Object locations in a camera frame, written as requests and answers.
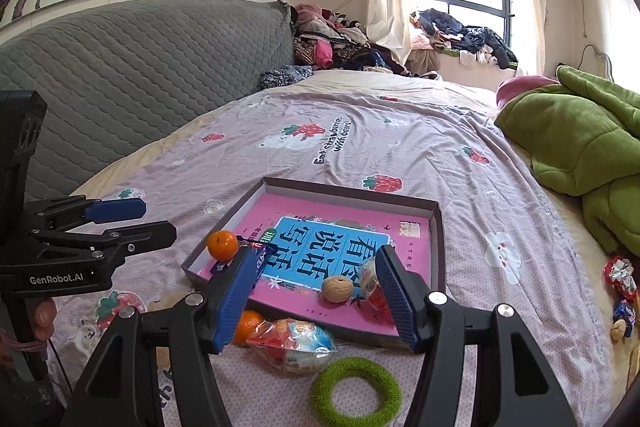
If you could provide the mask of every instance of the silver screw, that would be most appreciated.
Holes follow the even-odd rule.
[[[133,317],[133,314],[135,312],[136,309],[133,306],[124,306],[124,308],[118,312],[118,315],[123,319],[130,319],[131,317]]]
[[[447,302],[447,296],[442,292],[431,292],[429,294],[429,300],[434,304],[442,305]]]
[[[199,306],[204,301],[204,297],[199,293],[190,293],[184,299],[187,306]]]
[[[498,313],[503,317],[513,317],[513,308],[508,304],[500,304],[498,306]]]

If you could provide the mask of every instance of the bed sheet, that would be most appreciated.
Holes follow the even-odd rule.
[[[458,107],[468,107],[494,117],[497,114],[495,93],[473,87],[459,86],[449,82],[434,82],[421,78],[405,78],[385,73],[362,73],[358,71],[321,71],[311,78],[294,86],[271,89],[270,93],[363,93],[369,96],[389,97],[414,103],[436,103]],[[112,191],[113,187],[127,180],[137,169],[155,161],[176,143],[192,136],[198,129],[205,128],[224,112],[241,103],[232,102],[215,111],[207,113],[171,136],[149,144],[132,155],[107,167],[90,181],[76,190],[76,194],[87,197],[101,197]],[[519,156],[528,160],[526,153],[514,148]],[[597,307],[607,328],[610,327],[612,296],[601,277],[606,256],[586,231],[582,222],[579,201],[574,198],[559,196],[546,190],[559,216],[574,240],[580,253],[587,276],[591,282]],[[591,331],[575,331],[575,335],[590,335]],[[612,405],[622,398],[625,392],[628,372],[628,361],[631,349],[637,339],[618,343],[612,350],[612,367],[614,374],[614,391]]]

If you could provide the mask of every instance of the tangerine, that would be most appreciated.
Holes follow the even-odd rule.
[[[222,261],[223,263],[231,261],[236,253],[238,253],[239,248],[240,245],[236,234],[228,230],[218,230],[209,235],[207,239],[207,250],[209,250],[209,254],[214,259]]]
[[[246,346],[246,340],[249,335],[254,333],[263,322],[264,317],[258,312],[244,310],[240,317],[240,322],[238,322],[238,327],[236,328],[236,334],[233,340],[234,344]]]

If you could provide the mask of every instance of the pink box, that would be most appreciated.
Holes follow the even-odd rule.
[[[435,201],[264,178],[210,233],[223,229],[278,245],[248,308],[271,318],[313,321],[348,341],[372,346],[399,342],[395,326],[369,306],[358,288],[357,267],[381,245],[395,247],[406,269],[419,273],[432,290],[445,289],[444,234]],[[214,264],[206,239],[182,264],[196,286],[207,283]],[[322,298],[322,280],[332,275],[354,282],[346,303]]]

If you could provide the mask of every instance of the gray quilted headboard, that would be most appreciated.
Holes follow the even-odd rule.
[[[289,6],[135,0],[58,18],[0,45],[0,89],[49,104],[27,198],[70,194],[96,172],[292,64]]]

